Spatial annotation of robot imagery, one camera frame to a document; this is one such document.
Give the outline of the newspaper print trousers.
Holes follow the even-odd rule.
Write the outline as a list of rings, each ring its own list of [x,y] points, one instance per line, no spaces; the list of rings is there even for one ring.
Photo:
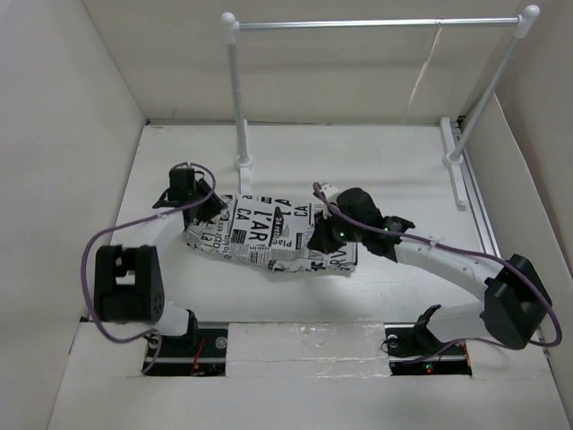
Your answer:
[[[186,229],[191,248],[270,272],[355,270],[356,244],[342,245],[331,254],[308,248],[323,203],[252,194],[225,194],[222,201],[226,207],[218,216],[195,220]]]

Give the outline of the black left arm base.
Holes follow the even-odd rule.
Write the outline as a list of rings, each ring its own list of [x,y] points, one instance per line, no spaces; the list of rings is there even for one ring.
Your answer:
[[[226,375],[228,324],[203,322],[194,338],[162,338],[159,349],[147,347],[141,370],[156,377],[219,377]]]

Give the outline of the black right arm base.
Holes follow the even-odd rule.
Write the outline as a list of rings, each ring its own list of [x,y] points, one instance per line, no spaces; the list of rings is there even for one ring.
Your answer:
[[[465,343],[445,348],[447,342],[439,341],[429,330],[438,310],[440,305],[433,305],[415,322],[384,324],[380,350],[389,358],[391,376],[473,375]]]

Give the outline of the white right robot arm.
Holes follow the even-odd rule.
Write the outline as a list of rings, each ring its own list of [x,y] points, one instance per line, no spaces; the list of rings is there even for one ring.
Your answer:
[[[467,340],[520,350],[534,343],[544,318],[557,319],[552,301],[533,264],[524,256],[503,260],[469,251],[416,232],[415,224],[384,216],[359,187],[340,192],[314,183],[313,194],[324,209],[314,217],[308,248],[333,254],[347,244],[395,263],[421,269],[475,297],[470,305],[432,305],[399,334],[388,334],[394,357],[435,356]]]

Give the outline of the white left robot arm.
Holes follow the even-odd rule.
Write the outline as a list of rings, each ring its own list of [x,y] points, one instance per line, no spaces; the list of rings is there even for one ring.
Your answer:
[[[194,312],[166,299],[160,260],[194,221],[211,221],[226,208],[215,186],[204,166],[179,163],[169,169],[168,187],[150,215],[113,229],[126,229],[129,236],[96,252],[93,292],[87,295],[94,322],[145,324],[146,338],[164,340],[184,356],[199,347]]]

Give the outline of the beige clothes hanger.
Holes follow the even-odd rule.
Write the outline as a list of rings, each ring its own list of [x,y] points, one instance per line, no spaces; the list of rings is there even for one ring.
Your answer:
[[[412,91],[411,91],[411,93],[410,93],[408,102],[406,103],[406,107],[405,107],[404,112],[403,112],[403,115],[402,115],[402,117],[401,117],[401,122],[402,122],[402,123],[405,123],[406,120],[407,120],[408,117],[409,117],[409,114],[410,114],[410,112],[411,112],[412,106],[413,106],[414,103],[415,103],[416,94],[417,94],[417,92],[418,92],[418,90],[419,90],[419,88],[420,88],[420,85],[421,85],[421,83],[422,83],[422,81],[423,81],[424,76],[426,75],[426,72],[427,72],[427,69],[428,69],[428,67],[429,67],[429,65],[430,65],[430,62],[431,62],[431,60],[432,60],[433,57],[434,57],[434,53],[435,53],[436,47],[438,46],[438,44],[439,44],[439,42],[440,42],[441,33],[442,33],[442,27],[438,27],[437,30],[433,33],[433,39],[432,39],[432,44],[431,44],[430,50],[429,50],[428,55],[427,55],[427,57],[425,58],[425,60],[424,60],[424,62],[423,62],[423,64],[422,64],[422,66],[421,66],[421,68],[420,68],[419,74],[417,75],[415,84],[414,84],[413,89],[412,89]]]

